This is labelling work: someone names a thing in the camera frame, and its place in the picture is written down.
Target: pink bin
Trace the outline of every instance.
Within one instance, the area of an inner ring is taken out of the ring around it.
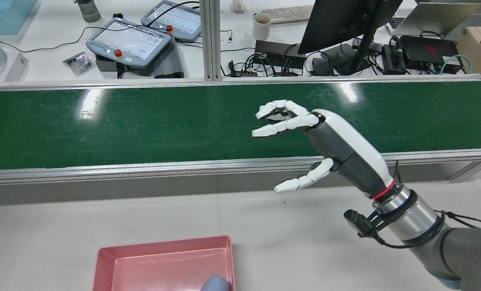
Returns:
[[[199,291],[212,275],[235,291],[229,236],[102,247],[93,291]]]

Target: computer mouse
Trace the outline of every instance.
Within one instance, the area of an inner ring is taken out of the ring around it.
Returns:
[[[244,13],[246,11],[246,4],[242,0],[233,0],[231,2],[231,10],[235,13]]]

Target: blue container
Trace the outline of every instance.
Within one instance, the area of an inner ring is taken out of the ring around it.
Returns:
[[[17,34],[36,0],[0,0],[0,34]]]

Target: laptop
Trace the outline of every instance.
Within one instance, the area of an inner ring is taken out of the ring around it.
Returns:
[[[447,35],[480,7],[481,3],[420,2],[400,24],[393,17],[386,29],[391,35],[420,35],[426,31]]]

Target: water bottle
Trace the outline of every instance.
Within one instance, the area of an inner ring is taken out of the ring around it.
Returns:
[[[100,19],[100,13],[93,0],[76,0],[82,17],[86,22],[95,22]]]

